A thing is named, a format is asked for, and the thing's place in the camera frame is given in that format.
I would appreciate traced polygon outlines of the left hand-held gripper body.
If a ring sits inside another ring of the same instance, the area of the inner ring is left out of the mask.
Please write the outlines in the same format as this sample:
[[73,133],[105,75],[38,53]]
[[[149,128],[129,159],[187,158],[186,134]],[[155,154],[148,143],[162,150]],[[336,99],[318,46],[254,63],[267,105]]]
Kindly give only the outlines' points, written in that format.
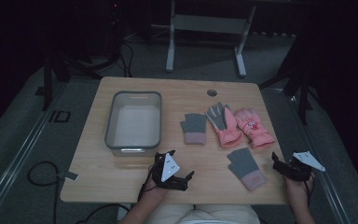
[[172,180],[179,171],[180,166],[172,156],[167,155],[165,161],[158,161],[152,165],[151,177],[160,188],[186,191],[188,188],[187,184],[175,183]]

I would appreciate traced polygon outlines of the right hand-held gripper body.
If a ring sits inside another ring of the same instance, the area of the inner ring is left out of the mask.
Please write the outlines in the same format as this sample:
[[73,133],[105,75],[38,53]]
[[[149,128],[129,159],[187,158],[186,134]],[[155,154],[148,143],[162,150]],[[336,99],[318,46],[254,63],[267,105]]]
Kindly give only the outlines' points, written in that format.
[[309,151],[295,152],[285,176],[294,181],[307,181],[310,179],[313,169],[325,171],[325,167]]

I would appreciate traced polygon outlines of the pink ski glove grey palm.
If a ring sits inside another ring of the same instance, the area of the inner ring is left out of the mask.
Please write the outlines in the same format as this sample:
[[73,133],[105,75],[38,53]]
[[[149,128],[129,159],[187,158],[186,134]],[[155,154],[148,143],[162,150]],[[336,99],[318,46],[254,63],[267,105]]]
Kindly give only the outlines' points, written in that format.
[[237,146],[243,139],[243,133],[238,129],[238,122],[231,113],[228,105],[218,102],[205,113],[212,124],[222,148]]

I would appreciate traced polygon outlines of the person's right hand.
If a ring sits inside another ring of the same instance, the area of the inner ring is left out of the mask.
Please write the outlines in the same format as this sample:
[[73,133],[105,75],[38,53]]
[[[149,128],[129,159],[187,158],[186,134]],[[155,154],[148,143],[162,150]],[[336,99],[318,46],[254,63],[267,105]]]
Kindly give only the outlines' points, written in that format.
[[295,181],[286,176],[283,177],[285,181],[287,196],[291,203],[310,203],[310,196],[314,190],[314,175],[306,181]]

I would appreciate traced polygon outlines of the person's left hand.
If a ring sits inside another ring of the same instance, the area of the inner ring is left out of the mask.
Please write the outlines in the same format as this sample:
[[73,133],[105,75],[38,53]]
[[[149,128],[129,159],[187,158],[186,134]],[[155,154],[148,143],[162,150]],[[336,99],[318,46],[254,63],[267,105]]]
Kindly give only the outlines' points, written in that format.
[[166,189],[160,188],[151,177],[145,182],[142,199],[161,202],[168,193]]

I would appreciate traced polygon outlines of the grey knit glove pink cuff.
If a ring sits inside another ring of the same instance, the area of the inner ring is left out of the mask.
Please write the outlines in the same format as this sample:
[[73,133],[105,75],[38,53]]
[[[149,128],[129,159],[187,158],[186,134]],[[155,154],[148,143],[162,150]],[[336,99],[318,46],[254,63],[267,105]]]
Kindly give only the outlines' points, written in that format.
[[227,158],[231,161],[228,169],[248,190],[253,191],[267,182],[247,147],[232,151]]
[[180,125],[184,133],[186,144],[206,144],[206,117],[203,114],[185,114],[185,120],[181,121]]

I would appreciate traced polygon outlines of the pink ski glove with print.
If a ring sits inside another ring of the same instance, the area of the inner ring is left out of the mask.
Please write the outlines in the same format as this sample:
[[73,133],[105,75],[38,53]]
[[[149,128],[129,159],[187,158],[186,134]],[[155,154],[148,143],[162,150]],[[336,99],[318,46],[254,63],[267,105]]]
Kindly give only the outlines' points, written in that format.
[[264,149],[272,146],[275,139],[262,124],[258,113],[252,108],[242,108],[234,113],[239,128],[250,140],[253,149]]

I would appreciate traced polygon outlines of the person's light trousers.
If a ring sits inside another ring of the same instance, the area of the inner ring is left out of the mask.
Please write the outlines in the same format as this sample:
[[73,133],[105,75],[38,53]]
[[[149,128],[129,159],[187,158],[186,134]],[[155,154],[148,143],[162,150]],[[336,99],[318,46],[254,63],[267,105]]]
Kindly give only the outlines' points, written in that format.
[[245,204],[163,204],[145,224],[260,224],[260,220]]

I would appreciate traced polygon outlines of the translucent grey-rimmed plastic bin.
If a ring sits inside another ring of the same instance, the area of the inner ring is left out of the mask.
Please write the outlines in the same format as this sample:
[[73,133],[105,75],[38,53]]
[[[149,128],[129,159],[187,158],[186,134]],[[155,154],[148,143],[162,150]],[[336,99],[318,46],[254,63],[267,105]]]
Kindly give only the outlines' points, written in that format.
[[119,91],[112,101],[104,142],[114,156],[153,156],[161,141],[162,97],[157,91]]

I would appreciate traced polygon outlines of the black tripod stand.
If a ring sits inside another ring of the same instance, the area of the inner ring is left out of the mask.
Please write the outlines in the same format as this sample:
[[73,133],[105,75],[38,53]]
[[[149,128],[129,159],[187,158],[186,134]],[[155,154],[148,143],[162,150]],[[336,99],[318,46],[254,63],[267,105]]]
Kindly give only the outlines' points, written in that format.
[[288,79],[286,85],[283,88],[283,94],[285,96],[294,97],[299,92],[299,103],[298,103],[298,115],[301,122],[306,125],[307,118],[306,112],[309,108],[308,95],[310,87],[310,77],[319,67],[318,62],[305,61],[303,63],[285,59],[275,77],[268,79],[258,85],[260,90],[271,86],[274,83]]
[[55,75],[59,81],[68,82],[70,80],[70,72],[68,66],[73,66],[81,74],[86,75],[94,79],[101,79],[102,76],[97,74],[98,69],[112,65],[118,60],[118,56],[111,54],[107,57],[107,60],[103,63],[99,63],[92,66],[86,66],[69,54],[62,50],[58,50],[52,47],[43,48],[43,80],[44,85],[39,87],[36,91],[36,95],[42,95],[44,97],[43,111],[46,111],[53,99],[53,86],[52,75]]

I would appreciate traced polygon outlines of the small grey tag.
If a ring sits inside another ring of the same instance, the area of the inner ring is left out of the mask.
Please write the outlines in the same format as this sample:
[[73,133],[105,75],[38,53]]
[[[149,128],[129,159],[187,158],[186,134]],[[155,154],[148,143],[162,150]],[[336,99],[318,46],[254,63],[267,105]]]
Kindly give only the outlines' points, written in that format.
[[78,175],[72,172],[59,172],[58,177],[60,179],[69,179],[72,181],[77,181]]

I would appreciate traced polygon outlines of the metal floor rail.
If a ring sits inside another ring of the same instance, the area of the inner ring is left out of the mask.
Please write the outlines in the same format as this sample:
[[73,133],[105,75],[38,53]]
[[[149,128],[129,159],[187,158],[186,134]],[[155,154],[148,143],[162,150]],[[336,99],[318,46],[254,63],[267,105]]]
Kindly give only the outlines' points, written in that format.
[[310,109],[302,121],[297,97],[287,96],[281,89],[266,91],[265,95],[283,157],[289,160],[295,151],[308,151],[325,168],[323,172],[315,172],[316,189],[310,198],[310,208],[317,222],[349,224],[337,183],[344,168],[340,163],[344,155],[329,117],[314,99],[309,99]]
[[10,162],[6,170],[3,172],[0,178],[0,205],[3,200],[6,198],[7,193],[10,191],[15,179],[18,176],[23,164],[26,162],[29,154],[33,150],[34,144],[37,141],[39,135],[44,129],[46,123],[48,122],[49,116],[52,114],[53,106],[56,105],[59,98],[62,96],[62,93],[67,87],[66,83],[61,83],[57,86],[56,90],[53,92],[52,100],[48,104],[46,110],[42,110],[36,122],[34,123],[33,128],[28,133],[27,137],[21,144],[17,154]]

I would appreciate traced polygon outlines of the white metal desk frame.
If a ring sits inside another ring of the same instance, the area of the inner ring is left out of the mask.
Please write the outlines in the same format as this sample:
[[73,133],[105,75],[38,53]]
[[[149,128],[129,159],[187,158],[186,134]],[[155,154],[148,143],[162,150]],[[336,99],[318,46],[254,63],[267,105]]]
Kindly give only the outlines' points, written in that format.
[[170,39],[167,53],[165,70],[173,71],[175,56],[175,31],[185,30],[194,32],[209,32],[220,34],[240,35],[240,43],[234,47],[234,56],[240,77],[246,77],[246,67],[242,56],[243,48],[249,34],[253,18],[256,11],[256,5],[250,6],[246,19],[219,18],[208,16],[197,16],[176,13],[176,0],[171,0],[171,18],[170,18]]

